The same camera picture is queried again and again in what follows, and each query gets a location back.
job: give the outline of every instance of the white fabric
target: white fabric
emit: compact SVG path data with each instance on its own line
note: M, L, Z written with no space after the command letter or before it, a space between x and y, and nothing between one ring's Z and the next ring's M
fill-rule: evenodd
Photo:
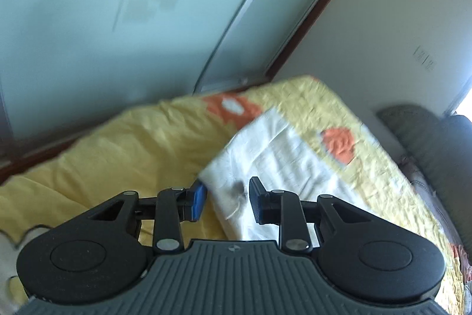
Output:
M35 227L29 230L20 244L14 244L11 239L4 233L0 232L0 314L10 315L14 314L20 308L19 304L15 303L10 294L10 279L18 276L17 274L17 258L20 251L31 242L34 238L44 234L49 229L44 227Z
M261 226L254 220L249 202L251 177L259 177L267 191L295 192L305 201L331 194L368 210L362 198L317 157L275 109L239 131L199 179L211 193L218 219L230 240L277 240L277 225ZM313 225L308 228L317 247Z

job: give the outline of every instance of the black gripper pad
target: black gripper pad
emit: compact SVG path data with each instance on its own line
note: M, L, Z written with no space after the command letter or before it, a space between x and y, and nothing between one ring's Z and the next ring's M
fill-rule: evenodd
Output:
M446 315L428 299L412 306L373 306L331 287L306 257L273 241L195 240L185 253L159 256L139 283L84 306L33 298L18 315Z

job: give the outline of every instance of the green pillow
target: green pillow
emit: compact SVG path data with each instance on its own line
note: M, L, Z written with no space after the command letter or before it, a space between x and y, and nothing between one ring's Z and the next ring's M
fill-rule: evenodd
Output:
M462 115L439 119L421 106L381 110L378 117L395 134L449 213L472 250L472 124Z

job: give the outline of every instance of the bedsheet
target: bedsheet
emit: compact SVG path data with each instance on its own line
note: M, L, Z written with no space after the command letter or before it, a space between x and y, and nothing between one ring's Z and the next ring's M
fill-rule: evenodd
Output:
M368 207L439 247L447 272L436 301L450 314L461 314L459 263L441 226L367 127L309 76L238 95L187 96L133 108L56 159L10 178L0 187L0 313L16 308L12 299L24 300L4 255L17 253L38 227L55 227L124 190L147 197L171 186L190 186L240 128L271 107ZM152 229L152 222L143 222L143 244L150 244ZM186 242L225 239L210 204L200 221L183 223L182 232Z

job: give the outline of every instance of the white wall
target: white wall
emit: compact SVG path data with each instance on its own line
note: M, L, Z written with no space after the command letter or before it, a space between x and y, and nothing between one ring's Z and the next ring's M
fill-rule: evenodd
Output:
M431 72L413 58L419 45L437 62ZM338 93L397 159L403 149L375 112L448 108L472 74L472 0L332 0L276 80L298 74Z

